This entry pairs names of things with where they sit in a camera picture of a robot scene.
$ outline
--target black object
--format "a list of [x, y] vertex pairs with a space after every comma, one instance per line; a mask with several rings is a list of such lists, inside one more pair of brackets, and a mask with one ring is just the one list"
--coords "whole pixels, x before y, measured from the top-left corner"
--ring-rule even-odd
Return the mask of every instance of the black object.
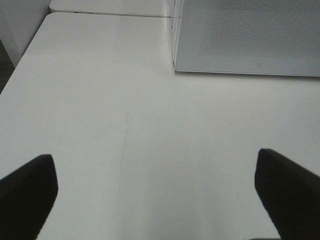
[[35, 240], [57, 193], [51, 155], [40, 155], [1, 179], [0, 240]]
[[320, 240], [320, 177], [261, 149], [255, 189], [282, 240]]

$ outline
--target perforated metal panel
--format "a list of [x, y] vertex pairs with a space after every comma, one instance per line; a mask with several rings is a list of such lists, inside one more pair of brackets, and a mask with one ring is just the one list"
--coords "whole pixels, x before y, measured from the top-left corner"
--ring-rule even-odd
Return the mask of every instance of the perforated metal panel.
[[320, 76], [319, 0], [185, 0], [175, 69]]

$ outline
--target dark floor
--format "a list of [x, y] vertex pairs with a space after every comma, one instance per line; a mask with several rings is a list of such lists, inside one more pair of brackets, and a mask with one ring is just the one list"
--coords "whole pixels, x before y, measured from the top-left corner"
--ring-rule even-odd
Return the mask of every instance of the dark floor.
[[0, 41], [0, 94], [14, 70], [14, 65], [6, 52], [5, 47]]

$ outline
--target white table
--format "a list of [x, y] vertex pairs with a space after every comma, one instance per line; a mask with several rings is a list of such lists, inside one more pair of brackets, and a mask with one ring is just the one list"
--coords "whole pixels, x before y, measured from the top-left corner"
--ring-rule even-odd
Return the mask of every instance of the white table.
[[170, 17], [173, 0], [51, 0], [51, 12]]
[[4, 88], [0, 178], [55, 160], [39, 240], [276, 238], [258, 150], [320, 174], [320, 82], [175, 74], [168, 21], [50, 14]]

